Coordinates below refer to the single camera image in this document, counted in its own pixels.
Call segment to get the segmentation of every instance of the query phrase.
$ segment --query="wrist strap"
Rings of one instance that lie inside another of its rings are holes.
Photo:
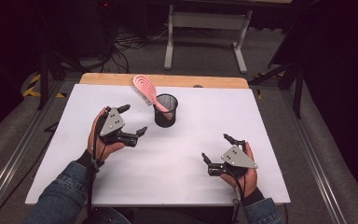
[[[253,203],[257,203],[264,199],[263,193],[260,191],[259,188],[255,188],[255,190],[249,194],[248,197],[244,198],[241,202],[244,207],[249,206]]]
[[[76,162],[86,168],[89,168],[91,163],[95,163],[98,168],[104,165],[104,161],[93,160],[91,154],[87,150],[84,150],[83,155],[81,155],[81,157],[77,159]]]

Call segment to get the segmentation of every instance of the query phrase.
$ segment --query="hand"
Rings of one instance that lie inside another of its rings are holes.
[[[246,155],[254,161],[253,153],[251,150],[251,147],[249,146],[249,143],[246,143]],[[234,177],[227,174],[222,174],[220,177],[226,181],[232,188],[234,188],[234,191],[236,191],[237,183],[234,180]],[[243,196],[246,198],[249,196],[255,189],[257,188],[257,172],[253,168],[249,168],[246,175],[241,176],[238,181],[240,182],[241,188],[243,189],[243,185],[245,184],[245,190],[243,193]]]
[[[87,151],[92,155],[92,146],[94,144],[94,132],[97,125],[98,118],[105,112],[105,108],[101,110],[100,114],[95,118],[92,123],[91,132],[89,133],[89,141],[87,143]],[[96,143],[96,158],[100,161],[105,161],[110,154],[122,149],[124,147],[123,143],[114,143],[112,145],[106,145],[103,140],[98,136]]]

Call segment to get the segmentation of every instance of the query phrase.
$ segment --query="black mesh cup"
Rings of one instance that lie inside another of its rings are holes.
[[[157,101],[167,108],[168,112],[162,112],[155,105],[155,122],[159,127],[168,128],[173,126],[176,122],[176,108],[178,107],[178,100],[170,94],[160,94],[157,96]]]

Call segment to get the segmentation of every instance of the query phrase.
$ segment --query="pink hair brush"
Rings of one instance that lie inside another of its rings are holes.
[[[165,118],[171,120],[172,113],[157,100],[156,87],[144,75],[137,75],[132,79],[132,89],[141,96],[147,105],[154,105],[159,111],[163,112]]]

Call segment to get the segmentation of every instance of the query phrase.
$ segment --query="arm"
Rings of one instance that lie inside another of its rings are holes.
[[[22,223],[75,223],[87,198],[89,176],[87,167],[91,163],[91,152],[95,125],[98,117],[94,120],[89,134],[88,147],[83,155],[76,161],[72,161],[51,182],[40,195],[38,202],[33,207]],[[122,143],[105,146],[101,139],[96,142],[96,155],[100,158],[99,166],[109,155],[124,147]]]
[[[246,154],[249,158],[255,160],[248,143],[246,143]],[[222,174],[220,177],[234,188],[234,190],[238,187],[234,177],[226,174]],[[257,172],[255,169],[249,169],[246,175],[238,180],[243,189],[243,210],[250,224],[283,223],[273,200],[271,198],[265,199],[258,189]]]

